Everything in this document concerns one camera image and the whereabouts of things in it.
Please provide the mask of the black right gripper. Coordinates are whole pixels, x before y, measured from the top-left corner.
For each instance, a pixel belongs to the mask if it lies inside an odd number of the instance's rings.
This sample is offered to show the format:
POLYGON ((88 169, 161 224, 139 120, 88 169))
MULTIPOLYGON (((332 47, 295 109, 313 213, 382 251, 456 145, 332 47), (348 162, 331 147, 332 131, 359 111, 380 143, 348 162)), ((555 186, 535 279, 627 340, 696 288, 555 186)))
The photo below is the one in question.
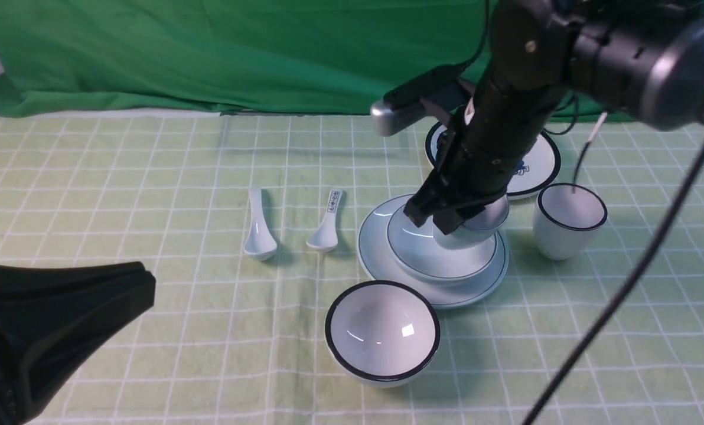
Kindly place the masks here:
POLYGON ((435 170, 405 205, 416 228, 433 216, 435 227, 450 235, 506 193, 515 166, 570 89, 576 6, 500 1, 493 8, 489 64, 462 115, 450 118, 435 170))

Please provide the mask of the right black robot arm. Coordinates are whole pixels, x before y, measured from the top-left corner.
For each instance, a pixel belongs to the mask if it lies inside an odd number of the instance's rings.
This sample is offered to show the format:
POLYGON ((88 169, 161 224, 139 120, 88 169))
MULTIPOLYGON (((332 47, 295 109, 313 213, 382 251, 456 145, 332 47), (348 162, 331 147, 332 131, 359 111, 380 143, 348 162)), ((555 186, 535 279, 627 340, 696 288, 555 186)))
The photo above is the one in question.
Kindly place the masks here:
POLYGON ((704 17, 676 21, 662 7, 626 1, 501 1, 491 57, 435 169, 405 207, 444 233, 506 195, 520 160, 570 92, 659 131, 704 125, 704 17))

